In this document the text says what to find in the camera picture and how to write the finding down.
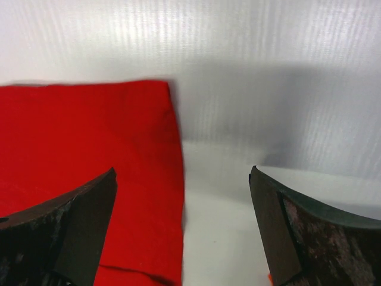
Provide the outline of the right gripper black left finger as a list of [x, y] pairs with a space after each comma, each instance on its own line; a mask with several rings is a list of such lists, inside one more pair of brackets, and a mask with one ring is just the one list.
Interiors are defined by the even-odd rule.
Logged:
[[1, 218], [1, 285], [93, 285], [117, 193], [110, 169]]

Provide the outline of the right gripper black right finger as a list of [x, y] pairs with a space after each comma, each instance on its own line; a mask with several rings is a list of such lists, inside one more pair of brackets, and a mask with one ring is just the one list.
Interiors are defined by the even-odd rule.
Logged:
[[294, 191], [254, 166], [252, 203], [273, 285], [380, 285], [380, 221]]

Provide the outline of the red t shirt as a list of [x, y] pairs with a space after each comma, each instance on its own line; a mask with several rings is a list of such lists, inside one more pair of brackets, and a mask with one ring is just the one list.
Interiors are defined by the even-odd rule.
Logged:
[[1, 88], [1, 215], [109, 169], [118, 190], [96, 285], [180, 285], [185, 190], [168, 84]]

